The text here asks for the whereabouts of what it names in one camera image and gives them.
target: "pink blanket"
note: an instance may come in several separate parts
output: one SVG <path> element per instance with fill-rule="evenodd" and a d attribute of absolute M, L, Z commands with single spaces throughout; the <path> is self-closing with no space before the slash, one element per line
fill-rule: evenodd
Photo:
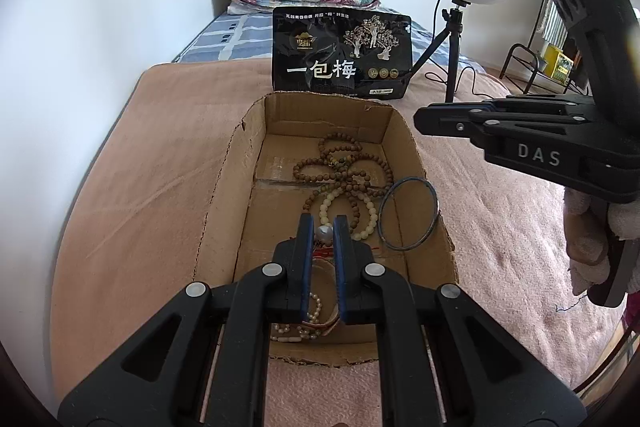
<path fill-rule="evenodd" d="M 197 197 L 183 200 L 180 189 L 210 182 L 222 167 L 234 127 L 271 90 L 270 60 L 265 59 L 171 64 L 161 71 L 141 78 L 132 100 L 146 102 L 124 112 L 114 131 L 120 139 L 108 140 L 62 240 L 51 309 L 52 370 L 59 397 L 191 281 L 197 231 L 210 194 L 196 191 Z M 467 71 L 459 100 L 479 98 L 470 87 Z M 478 75 L 476 89 L 507 94 L 484 75 Z M 158 111 L 156 101 L 167 98 L 162 90 L 171 92 L 172 102 Z M 203 96 L 206 104 L 199 103 Z M 416 109 L 443 99 L 444 86 L 419 73 L 404 99 L 392 103 L 413 127 Z M 174 116 L 186 108 L 191 134 L 183 136 Z M 158 128 L 145 144 L 145 154 L 170 146 L 175 162 L 140 174 L 145 198 L 129 201 L 120 191 L 121 199 L 113 201 L 110 187 L 121 183 L 127 169 L 136 168 L 127 148 L 129 135 L 122 130 L 135 136 L 140 121 L 149 126 L 150 118 Z M 201 120 L 207 128 L 192 136 Z M 175 140 L 167 144 L 166 135 Z M 564 254 L 562 187 L 489 165 L 465 139 L 417 134 L 415 139 L 456 247 L 461 286 L 563 381 L 580 382 L 598 360 L 622 310 L 597 308 L 583 299 L 569 311 L 557 311 L 577 301 Z M 198 143 L 197 155 L 185 153 L 193 148 L 190 140 Z M 168 172 L 180 175 L 167 178 Z M 162 249 L 150 248 L 156 244 L 150 238 L 159 235 Z M 193 237 L 188 244 L 185 238 Z M 146 274 L 145 285 L 140 284 L 141 273 Z M 377 368 L 377 363 L 333 368 L 271 360 L 266 424 L 380 425 Z"/>

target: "bed sheet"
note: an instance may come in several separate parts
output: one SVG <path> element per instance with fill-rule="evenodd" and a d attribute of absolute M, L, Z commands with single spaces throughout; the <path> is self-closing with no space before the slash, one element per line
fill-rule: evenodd
<path fill-rule="evenodd" d="M 175 58 L 174 62 L 212 62 L 236 58 L 271 58 L 273 16 L 270 13 L 245 15 L 224 14 L 213 20 Z M 431 44 L 433 35 L 417 22 L 412 22 L 411 40 L 414 62 Z M 431 57 L 446 68 L 449 64 L 449 45 L 442 44 Z M 460 64 L 469 65 L 476 73 L 486 73 L 480 64 L 460 55 Z"/>

